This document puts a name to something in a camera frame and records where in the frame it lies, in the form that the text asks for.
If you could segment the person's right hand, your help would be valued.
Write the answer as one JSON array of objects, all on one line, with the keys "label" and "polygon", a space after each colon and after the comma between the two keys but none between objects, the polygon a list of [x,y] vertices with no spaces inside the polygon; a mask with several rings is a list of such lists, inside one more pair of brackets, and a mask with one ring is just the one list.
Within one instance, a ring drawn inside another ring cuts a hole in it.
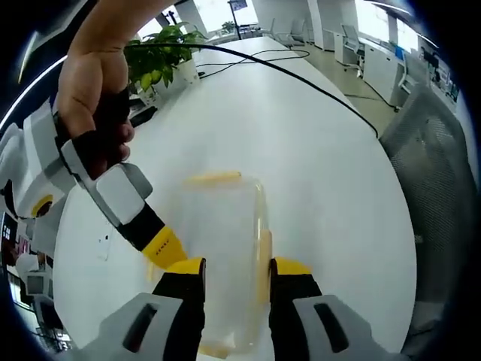
[{"label": "person's right hand", "polygon": [[128,85],[123,48],[132,36],[83,24],[68,51],[59,77],[58,113],[81,159],[95,180],[129,157],[135,131],[127,115],[95,120],[101,97],[120,94]]}]

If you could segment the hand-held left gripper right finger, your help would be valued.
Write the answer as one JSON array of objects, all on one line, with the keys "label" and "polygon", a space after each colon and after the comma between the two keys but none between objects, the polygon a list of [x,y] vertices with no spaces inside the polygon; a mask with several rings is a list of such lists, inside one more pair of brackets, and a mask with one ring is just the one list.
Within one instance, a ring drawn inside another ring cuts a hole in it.
[{"label": "hand-held left gripper right finger", "polygon": [[269,328],[276,360],[401,360],[372,336],[370,324],[325,295],[306,265],[270,261]]}]

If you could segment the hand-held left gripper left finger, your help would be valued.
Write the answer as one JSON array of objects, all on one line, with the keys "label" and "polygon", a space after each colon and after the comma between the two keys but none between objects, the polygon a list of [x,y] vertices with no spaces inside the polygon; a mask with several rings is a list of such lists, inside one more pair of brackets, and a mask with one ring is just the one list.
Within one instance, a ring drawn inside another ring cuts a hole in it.
[{"label": "hand-held left gripper left finger", "polygon": [[153,293],[140,293],[101,322],[72,360],[195,360],[205,325],[206,259],[179,261]]}]

